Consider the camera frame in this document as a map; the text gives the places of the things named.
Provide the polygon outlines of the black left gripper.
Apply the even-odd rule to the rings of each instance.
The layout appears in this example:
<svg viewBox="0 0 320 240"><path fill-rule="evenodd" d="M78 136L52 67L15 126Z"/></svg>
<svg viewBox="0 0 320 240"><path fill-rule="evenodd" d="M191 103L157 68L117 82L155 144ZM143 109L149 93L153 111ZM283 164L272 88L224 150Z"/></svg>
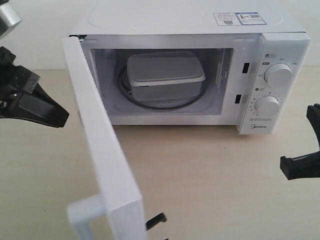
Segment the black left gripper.
<svg viewBox="0 0 320 240"><path fill-rule="evenodd" d="M38 84L39 75L15 65L15 59L10 50L0 48L0 118L63 128L69 112Z"/></svg>

